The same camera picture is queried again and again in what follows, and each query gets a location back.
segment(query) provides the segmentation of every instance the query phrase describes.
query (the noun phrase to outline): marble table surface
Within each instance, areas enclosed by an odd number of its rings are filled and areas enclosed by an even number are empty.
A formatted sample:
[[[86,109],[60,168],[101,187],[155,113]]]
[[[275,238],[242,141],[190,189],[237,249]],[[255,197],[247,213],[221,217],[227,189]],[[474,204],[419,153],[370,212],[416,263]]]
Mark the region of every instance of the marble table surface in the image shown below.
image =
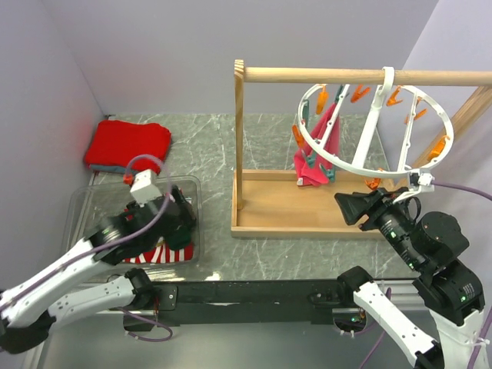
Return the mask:
[[[173,137],[166,160],[171,175],[194,175],[201,182],[204,256],[198,265],[176,270],[163,268],[151,276],[153,280],[336,278],[355,265],[365,268],[375,278],[415,277],[384,240],[233,238],[233,115],[117,115],[115,118],[164,125]],[[293,114],[245,115],[244,168],[292,169],[297,149],[291,135],[294,118]],[[341,117],[340,156],[346,161],[355,153],[364,121],[364,115]],[[377,135],[371,143],[366,166],[387,167]],[[94,185],[116,181],[121,181],[121,175],[101,173],[94,178]]]

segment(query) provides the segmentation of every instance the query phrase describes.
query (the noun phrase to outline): wooden rod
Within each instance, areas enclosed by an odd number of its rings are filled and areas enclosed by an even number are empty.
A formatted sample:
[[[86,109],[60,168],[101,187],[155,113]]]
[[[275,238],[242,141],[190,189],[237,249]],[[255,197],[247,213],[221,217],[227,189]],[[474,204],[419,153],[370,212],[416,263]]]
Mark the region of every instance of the wooden rod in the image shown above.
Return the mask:
[[[234,62],[234,90],[236,95],[236,199],[237,208],[243,208],[243,100],[244,61]]]
[[[382,69],[247,67],[244,69],[244,81],[382,85],[384,71]],[[492,71],[395,71],[393,84],[414,86],[492,86]]]
[[[492,88],[479,87],[473,94],[464,102],[460,110],[451,118],[454,130],[454,141],[456,142],[464,132],[471,127],[477,119],[492,105]],[[412,164],[412,168],[419,168],[428,163],[427,157],[437,143],[446,135],[446,131],[441,129],[435,139],[422,152],[421,156]],[[395,188],[400,188],[406,185],[407,180],[402,179],[398,182]]]

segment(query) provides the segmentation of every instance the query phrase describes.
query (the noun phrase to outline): white connector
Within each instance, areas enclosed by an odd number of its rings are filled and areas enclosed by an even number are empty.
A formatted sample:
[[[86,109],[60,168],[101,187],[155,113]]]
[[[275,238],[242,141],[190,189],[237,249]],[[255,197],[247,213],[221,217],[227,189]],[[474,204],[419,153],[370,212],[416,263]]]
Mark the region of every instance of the white connector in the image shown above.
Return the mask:
[[[432,181],[434,177],[429,172],[423,172],[421,168],[411,169],[407,176],[408,191],[394,199],[394,203],[406,200],[412,196],[426,192],[434,192]]]
[[[141,171],[135,175],[135,181],[131,186],[130,194],[139,205],[162,196],[161,190],[155,185],[157,175],[151,169]]]

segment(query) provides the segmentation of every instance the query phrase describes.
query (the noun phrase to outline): folded red towel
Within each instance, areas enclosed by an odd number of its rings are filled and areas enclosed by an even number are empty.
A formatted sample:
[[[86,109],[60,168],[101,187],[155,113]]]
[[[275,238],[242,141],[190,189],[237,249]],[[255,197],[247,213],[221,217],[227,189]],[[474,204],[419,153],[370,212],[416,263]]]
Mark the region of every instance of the folded red towel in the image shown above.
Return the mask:
[[[102,121],[96,129],[92,143],[85,153],[86,165],[112,165],[126,167],[137,155],[150,154],[165,160],[171,132],[157,123],[136,125],[127,121]],[[160,168],[150,160],[137,161],[136,171]]]

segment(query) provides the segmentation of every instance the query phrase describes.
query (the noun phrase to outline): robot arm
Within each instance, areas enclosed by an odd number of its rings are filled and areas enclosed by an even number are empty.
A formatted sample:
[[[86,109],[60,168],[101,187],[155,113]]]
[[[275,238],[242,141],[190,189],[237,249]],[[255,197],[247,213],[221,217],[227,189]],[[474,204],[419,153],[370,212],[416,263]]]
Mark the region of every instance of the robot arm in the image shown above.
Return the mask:
[[[127,206],[128,211],[103,219],[53,264],[1,293],[2,349],[17,354],[43,342],[54,329],[82,317],[128,305],[142,308],[151,301],[153,287],[141,269],[132,269],[125,276],[94,288],[69,292],[124,259],[151,250],[160,237],[165,237],[169,248],[175,250],[189,244],[196,222],[189,204],[173,186],[172,199],[166,205],[165,196],[154,182],[153,172],[139,173],[131,187],[135,201]],[[154,224],[147,231],[132,237],[151,221]],[[117,246],[108,244],[118,240],[121,244]],[[102,250],[101,246],[107,244],[108,248]]]
[[[407,203],[399,202],[406,190],[378,188],[370,194],[336,194],[335,199],[347,224],[367,215],[359,228],[378,229],[408,267],[421,274],[413,285],[436,322],[440,344],[406,319],[370,276],[345,285],[353,291],[354,302],[380,322],[412,365],[461,369],[468,365],[484,322],[482,284],[457,259],[469,246],[457,220],[438,211],[419,221],[410,219]],[[475,368],[489,368],[485,350],[480,351]]]

